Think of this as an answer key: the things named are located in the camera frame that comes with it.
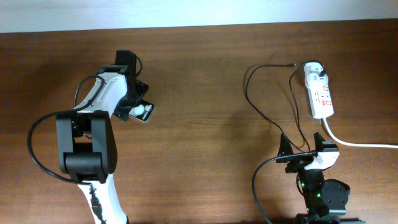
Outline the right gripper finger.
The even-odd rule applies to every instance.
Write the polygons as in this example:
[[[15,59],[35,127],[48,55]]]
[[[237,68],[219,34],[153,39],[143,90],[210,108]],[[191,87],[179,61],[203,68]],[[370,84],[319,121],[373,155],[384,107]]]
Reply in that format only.
[[[325,139],[322,137],[322,135],[319,132],[315,132],[313,137],[315,140],[315,150],[317,152],[323,151],[325,148]]]
[[[284,132],[282,132],[280,135],[280,146],[277,153],[277,157],[289,156],[292,154],[293,154],[293,149],[290,139],[287,137],[287,135]]]

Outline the black smartphone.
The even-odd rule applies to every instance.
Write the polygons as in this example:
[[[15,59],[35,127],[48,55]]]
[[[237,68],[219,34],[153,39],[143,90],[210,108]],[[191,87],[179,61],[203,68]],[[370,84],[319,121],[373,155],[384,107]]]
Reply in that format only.
[[[149,103],[148,101],[145,100],[141,100],[138,106],[133,107],[130,110],[129,116],[136,118],[140,121],[147,122],[154,109],[155,109],[154,104]]]

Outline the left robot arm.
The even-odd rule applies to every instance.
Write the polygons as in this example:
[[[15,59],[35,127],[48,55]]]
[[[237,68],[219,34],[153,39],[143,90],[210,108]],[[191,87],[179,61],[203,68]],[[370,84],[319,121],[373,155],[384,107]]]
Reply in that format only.
[[[146,122],[154,105],[143,99],[147,84],[137,76],[140,58],[117,50],[115,61],[93,76],[95,84],[71,112],[56,117],[60,170],[70,176],[86,197],[95,223],[128,223],[114,184],[118,152],[111,117]]]

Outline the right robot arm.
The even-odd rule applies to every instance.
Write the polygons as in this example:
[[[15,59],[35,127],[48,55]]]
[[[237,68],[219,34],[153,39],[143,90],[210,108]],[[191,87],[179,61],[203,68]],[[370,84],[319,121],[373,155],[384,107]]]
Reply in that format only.
[[[314,139],[315,150],[295,154],[292,143],[282,133],[276,162],[287,164],[286,173],[297,174],[296,183],[307,212],[296,215],[296,223],[339,223],[346,214],[350,187],[336,179],[325,179],[323,171],[335,164],[340,152],[334,142],[326,141],[320,133],[316,132]]]

